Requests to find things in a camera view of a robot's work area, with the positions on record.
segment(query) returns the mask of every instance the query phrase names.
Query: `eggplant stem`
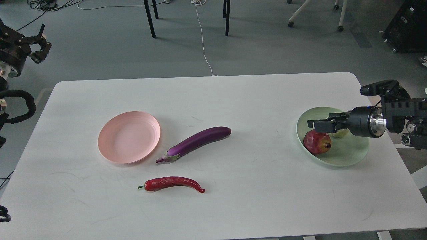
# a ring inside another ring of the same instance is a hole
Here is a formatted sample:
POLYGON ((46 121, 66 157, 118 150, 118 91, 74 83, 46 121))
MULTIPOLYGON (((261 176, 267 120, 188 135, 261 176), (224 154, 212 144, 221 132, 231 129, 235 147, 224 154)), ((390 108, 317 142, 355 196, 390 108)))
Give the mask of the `eggplant stem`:
POLYGON ((179 157, 180 157, 179 153, 177 155, 173 155, 173 156, 169 156, 168 154, 166 154, 164 157, 157 159, 156 163, 173 162, 173 161, 176 161, 179 157))

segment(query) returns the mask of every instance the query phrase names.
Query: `pink plate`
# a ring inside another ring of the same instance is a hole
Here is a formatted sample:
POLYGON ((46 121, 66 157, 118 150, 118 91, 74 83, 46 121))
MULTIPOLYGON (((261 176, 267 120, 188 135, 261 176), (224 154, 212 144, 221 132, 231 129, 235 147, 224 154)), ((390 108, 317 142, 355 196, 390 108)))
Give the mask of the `pink plate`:
POLYGON ((98 136, 98 149, 108 160, 134 163, 142 160, 160 139, 160 125, 150 114, 130 111, 109 120, 98 136))

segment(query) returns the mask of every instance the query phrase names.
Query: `black chair leg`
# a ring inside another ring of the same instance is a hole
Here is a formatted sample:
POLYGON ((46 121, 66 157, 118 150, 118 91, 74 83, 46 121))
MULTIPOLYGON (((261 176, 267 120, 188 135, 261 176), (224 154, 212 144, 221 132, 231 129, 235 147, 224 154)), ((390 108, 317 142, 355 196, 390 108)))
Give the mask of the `black chair leg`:
POLYGON ((153 0, 154 16, 156 19, 159 19, 159 13, 157 13, 157 3, 156 0, 153 0))
POLYGON ((228 24, 230 22, 230 0, 227 0, 227 9, 225 13, 225 35, 228 36, 228 24))
POLYGON ((148 6, 148 0, 144 0, 145 11, 147 12, 148 24, 150 25, 151 36, 153 38, 156 37, 156 33, 154 32, 153 20, 151 18, 150 7, 148 6))
POLYGON ((222 4, 222 18, 225 18, 226 4, 227 4, 227 0, 224 0, 224 3, 222 4))

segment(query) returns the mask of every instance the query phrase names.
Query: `black equipment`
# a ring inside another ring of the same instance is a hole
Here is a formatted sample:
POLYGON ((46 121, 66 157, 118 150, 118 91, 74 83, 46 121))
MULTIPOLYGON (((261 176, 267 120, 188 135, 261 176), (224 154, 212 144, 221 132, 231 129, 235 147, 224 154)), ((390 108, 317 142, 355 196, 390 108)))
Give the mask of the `black equipment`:
POLYGON ((383 34, 393 51, 427 51, 427 0, 406 0, 383 34))
MULTIPOLYGON (((19 32, 5 26, 0 19, 0 130, 5 123, 19 123, 30 118, 35 113, 34 98, 23 90, 8 90, 8 77, 21 75, 25 60, 29 56, 33 62, 41 63, 46 59, 51 43, 43 36, 44 24, 40 32, 34 37, 25 37, 19 32), (40 45, 40 51, 32 52, 30 45, 40 45), (5 97, 21 97, 25 99, 28 112, 18 117, 10 118, 5 112, 5 97)), ((0 148, 6 139, 0 137, 0 148)))
POLYGON ((363 86, 360 94, 381 97, 381 107, 356 107, 342 113, 330 113, 327 119, 308 120, 308 127, 316 132, 335 133, 349 129, 355 136, 379 138, 386 130, 401 133, 406 146, 427 149, 427 98, 410 98, 396 80, 385 80, 363 86))

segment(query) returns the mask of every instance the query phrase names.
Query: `red chili pepper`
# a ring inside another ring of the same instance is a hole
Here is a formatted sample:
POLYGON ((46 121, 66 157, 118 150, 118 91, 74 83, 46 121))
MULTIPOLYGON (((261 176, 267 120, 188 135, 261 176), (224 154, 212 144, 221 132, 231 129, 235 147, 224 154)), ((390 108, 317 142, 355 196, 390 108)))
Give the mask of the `red chili pepper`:
POLYGON ((187 186, 192 187, 201 193, 205 192, 205 190, 196 181, 184 177, 163 177, 159 179, 151 179, 146 181, 144 186, 139 186, 138 189, 143 187, 147 191, 157 191, 166 187, 174 186, 187 186))

